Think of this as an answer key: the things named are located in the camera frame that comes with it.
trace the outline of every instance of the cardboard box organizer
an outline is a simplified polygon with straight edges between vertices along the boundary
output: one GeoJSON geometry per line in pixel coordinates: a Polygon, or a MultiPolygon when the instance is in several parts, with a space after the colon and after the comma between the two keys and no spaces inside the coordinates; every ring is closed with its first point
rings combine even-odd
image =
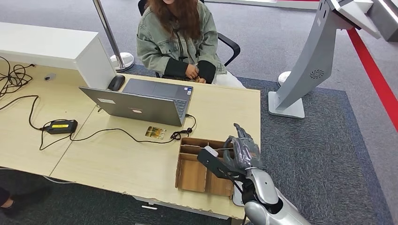
{"type": "MultiPolygon", "coordinates": [[[[197,159],[202,148],[209,145],[218,152],[222,160],[224,142],[197,138],[182,138],[176,171],[176,188],[182,190],[198,191],[214,195],[232,196],[233,184],[230,180],[217,178],[207,170],[197,159]]],[[[234,156],[233,146],[227,148],[231,157],[234,156]]]]}

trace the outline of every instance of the white pants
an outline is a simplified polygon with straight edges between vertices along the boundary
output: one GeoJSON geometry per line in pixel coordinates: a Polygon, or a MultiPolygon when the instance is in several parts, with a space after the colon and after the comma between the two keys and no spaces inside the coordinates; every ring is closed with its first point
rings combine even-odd
{"type": "Polygon", "coordinates": [[[227,71],[227,74],[215,75],[212,84],[227,86],[232,88],[245,88],[243,84],[229,71],[227,71]]]}

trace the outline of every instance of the black office chair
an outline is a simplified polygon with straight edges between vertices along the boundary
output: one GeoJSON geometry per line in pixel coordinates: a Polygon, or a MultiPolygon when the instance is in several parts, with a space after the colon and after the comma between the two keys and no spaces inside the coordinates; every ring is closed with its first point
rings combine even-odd
{"type": "MultiPolygon", "coordinates": [[[[141,15],[143,15],[145,12],[146,1],[147,0],[140,0],[138,2],[138,9],[139,9],[139,12],[141,15]]],[[[232,57],[224,64],[225,66],[227,66],[230,62],[232,62],[240,54],[240,47],[237,43],[235,43],[231,39],[227,38],[226,36],[224,36],[220,33],[217,33],[217,34],[218,34],[218,39],[220,41],[222,41],[223,43],[225,43],[226,45],[228,45],[234,51],[232,57]]]]}

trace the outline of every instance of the computer mouse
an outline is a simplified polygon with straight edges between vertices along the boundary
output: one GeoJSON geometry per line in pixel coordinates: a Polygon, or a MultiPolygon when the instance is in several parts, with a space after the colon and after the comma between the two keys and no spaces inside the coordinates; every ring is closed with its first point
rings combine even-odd
{"type": "Polygon", "coordinates": [[[111,83],[109,83],[108,89],[119,90],[122,87],[122,85],[124,84],[125,80],[126,80],[126,77],[124,77],[123,75],[116,75],[111,80],[111,83]]]}

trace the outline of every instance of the laptop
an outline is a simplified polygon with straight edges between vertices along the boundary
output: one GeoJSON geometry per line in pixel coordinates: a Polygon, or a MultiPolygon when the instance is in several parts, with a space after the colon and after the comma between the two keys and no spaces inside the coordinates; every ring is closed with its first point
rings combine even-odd
{"type": "Polygon", "coordinates": [[[193,87],[129,79],[122,92],[79,87],[109,115],[182,126],[193,87]]]}

